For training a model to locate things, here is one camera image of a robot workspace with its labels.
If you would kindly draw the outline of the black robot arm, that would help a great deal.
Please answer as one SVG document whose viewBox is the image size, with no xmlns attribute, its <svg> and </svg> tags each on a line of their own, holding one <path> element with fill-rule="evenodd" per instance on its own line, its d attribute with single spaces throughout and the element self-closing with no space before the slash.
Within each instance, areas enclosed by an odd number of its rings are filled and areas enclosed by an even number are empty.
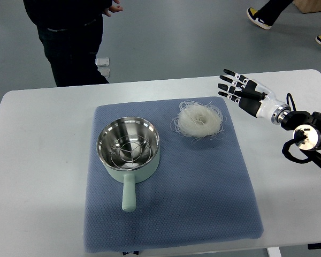
<svg viewBox="0 0 321 257">
<path fill-rule="evenodd" d="M 321 112 L 285 111 L 278 121 L 283 129 L 293 132 L 292 139 L 283 145 L 284 157 L 298 164 L 313 162 L 321 168 Z M 307 158 L 293 156 L 289 151 L 292 145 L 297 146 Z"/>
</svg>

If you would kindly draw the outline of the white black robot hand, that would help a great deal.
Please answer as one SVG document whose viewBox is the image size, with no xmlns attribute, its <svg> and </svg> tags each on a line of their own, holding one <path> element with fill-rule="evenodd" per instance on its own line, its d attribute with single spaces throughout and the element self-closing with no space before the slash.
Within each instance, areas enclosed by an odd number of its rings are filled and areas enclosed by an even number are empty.
<svg viewBox="0 0 321 257">
<path fill-rule="evenodd" d="M 291 107 L 279 101 L 275 93 L 255 80 L 243 74 L 225 69 L 225 75 L 218 84 L 218 94 L 235 102 L 239 108 L 256 118 L 266 118 L 273 124 L 280 124 Z"/>
</svg>

